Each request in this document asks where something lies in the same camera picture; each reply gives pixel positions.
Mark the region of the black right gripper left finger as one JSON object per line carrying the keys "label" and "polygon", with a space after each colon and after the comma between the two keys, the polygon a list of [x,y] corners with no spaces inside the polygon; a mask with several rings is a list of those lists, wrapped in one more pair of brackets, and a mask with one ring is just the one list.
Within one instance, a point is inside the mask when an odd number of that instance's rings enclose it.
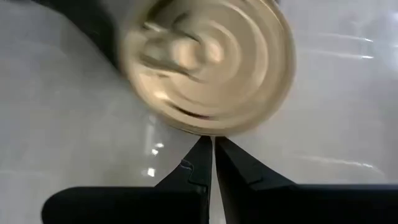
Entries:
{"label": "black right gripper left finger", "polygon": [[44,223],[208,223],[212,140],[202,136],[153,187],[71,187],[49,197]]}

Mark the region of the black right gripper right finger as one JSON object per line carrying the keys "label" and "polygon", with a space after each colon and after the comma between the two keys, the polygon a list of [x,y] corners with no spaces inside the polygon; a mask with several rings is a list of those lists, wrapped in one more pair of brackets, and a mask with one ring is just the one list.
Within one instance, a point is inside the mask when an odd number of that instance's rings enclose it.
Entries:
{"label": "black right gripper right finger", "polygon": [[226,137],[215,159],[227,223],[397,223],[392,184],[297,184]]}

